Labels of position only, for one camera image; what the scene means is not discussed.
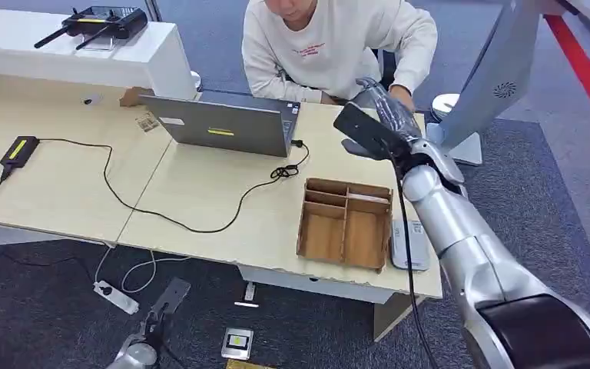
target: speaker grille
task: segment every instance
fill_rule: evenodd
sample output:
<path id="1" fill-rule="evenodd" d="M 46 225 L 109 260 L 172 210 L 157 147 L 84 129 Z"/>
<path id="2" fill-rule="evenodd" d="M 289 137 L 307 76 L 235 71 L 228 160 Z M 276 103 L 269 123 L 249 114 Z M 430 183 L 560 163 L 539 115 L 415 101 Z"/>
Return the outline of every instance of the speaker grille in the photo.
<path id="1" fill-rule="evenodd" d="M 509 98 L 517 92 L 517 84 L 515 82 L 504 82 L 494 87 L 493 94 L 497 98 Z"/>

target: white desk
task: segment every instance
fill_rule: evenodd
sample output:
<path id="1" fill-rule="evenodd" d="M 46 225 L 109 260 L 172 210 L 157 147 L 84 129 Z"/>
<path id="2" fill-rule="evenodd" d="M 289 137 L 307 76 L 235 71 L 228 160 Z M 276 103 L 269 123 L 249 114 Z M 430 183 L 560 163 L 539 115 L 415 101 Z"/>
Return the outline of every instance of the white desk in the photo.
<path id="1" fill-rule="evenodd" d="M 304 104 L 297 121 L 295 139 L 310 148 L 310 159 L 295 178 L 280 181 L 250 194 L 236 222 L 217 234 L 195 234 L 158 217 L 135 212 L 119 244 L 188 255 L 211 261 L 236 264 L 246 280 L 276 284 L 288 288 L 355 298 L 379 304 L 396 300 L 395 307 L 381 311 L 377 305 L 375 339 L 380 339 L 403 318 L 409 308 L 406 271 L 388 263 L 381 274 L 311 261 L 296 255 L 304 182 L 307 178 L 341 181 L 396 188 L 388 161 L 372 161 L 349 155 L 340 141 L 345 136 L 333 126 L 340 107 Z M 141 196 L 138 207 L 158 211 L 192 228 L 216 229 L 234 215 L 240 196 L 262 181 L 276 167 L 297 162 L 305 154 L 293 148 L 290 160 L 262 155 L 178 145 L 171 142 L 166 154 Z M 394 201 L 393 213 L 399 214 Z M 412 207 L 408 217 L 417 219 Z M 416 294 L 442 297 L 439 264 L 433 250 L 430 269 L 415 276 Z M 376 321 L 384 314 L 386 327 Z"/>
<path id="2" fill-rule="evenodd" d="M 108 178 L 137 202 L 170 141 L 135 123 L 144 108 L 120 108 L 123 88 L 0 76 L 0 160 L 19 135 L 67 138 L 114 148 Z M 85 105 L 87 97 L 102 100 Z M 115 243 L 131 211 L 103 182 L 107 151 L 42 142 L 0 189 L 0 225 Z"/>

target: desk leg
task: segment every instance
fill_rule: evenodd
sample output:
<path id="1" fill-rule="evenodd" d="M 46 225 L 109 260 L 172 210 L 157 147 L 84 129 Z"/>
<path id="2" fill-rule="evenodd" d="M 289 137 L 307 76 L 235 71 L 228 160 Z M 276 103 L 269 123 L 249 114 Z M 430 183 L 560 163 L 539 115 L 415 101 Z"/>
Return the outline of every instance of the desk leg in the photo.
<path id="1" fill-rule="evenodd" d="M 423 296 L 417 296 L 419 306 Z M 385 304 L 374 304 L 374 342 L 381 341 L 403 318 L 413 311 L 413 299 L 408 294 L 394 293 Z"/>

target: wooden tray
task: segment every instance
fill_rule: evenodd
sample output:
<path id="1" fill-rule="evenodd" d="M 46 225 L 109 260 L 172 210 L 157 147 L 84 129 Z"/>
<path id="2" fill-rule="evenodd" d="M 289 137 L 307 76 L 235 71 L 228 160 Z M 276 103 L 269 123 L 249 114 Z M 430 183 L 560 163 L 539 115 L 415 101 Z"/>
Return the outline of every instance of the wooden tray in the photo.
<path id="1" fill-rule="evenodd" d="M 297 254 L 381 272 L 392 229 L 392 191 L 309 178 Z"/>

